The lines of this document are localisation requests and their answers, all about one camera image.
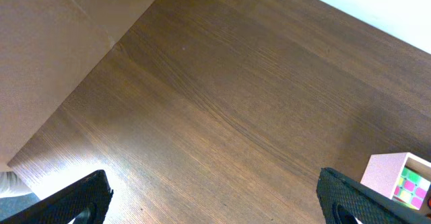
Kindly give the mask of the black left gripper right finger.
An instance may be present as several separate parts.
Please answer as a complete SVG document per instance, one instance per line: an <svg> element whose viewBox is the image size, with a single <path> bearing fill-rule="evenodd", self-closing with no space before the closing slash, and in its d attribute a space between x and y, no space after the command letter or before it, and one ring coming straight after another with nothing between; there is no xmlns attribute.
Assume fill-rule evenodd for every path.
<svg viewBox="0 0 431 224"><path fill-rule="evenodd" d="M317 198L330 224L430 224L430 219L330 167L321 170Z"/></svg>

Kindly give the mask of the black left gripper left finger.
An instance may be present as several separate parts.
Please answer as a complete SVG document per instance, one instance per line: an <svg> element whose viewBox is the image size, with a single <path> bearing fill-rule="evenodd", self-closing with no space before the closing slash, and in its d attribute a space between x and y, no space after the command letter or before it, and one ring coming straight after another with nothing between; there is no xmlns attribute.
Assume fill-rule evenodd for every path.
<svg viewBox="0 0 431 224"><path fill-rule="evenodd" d="M96 170L1 224L102 224L113 194L105 171Z"/></svg>

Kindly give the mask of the pastel puzzle cube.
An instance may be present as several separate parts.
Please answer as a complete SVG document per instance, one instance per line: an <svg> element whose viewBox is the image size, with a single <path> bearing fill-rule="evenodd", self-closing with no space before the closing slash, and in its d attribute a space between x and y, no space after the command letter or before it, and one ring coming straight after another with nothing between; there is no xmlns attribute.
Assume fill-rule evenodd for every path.
<svg viewBox="0 0 431 224"><path fill-rule="evenodd" d="M405 167L398 178L392 200L411 209L420 210L429 188L429 180Z"/></svg>

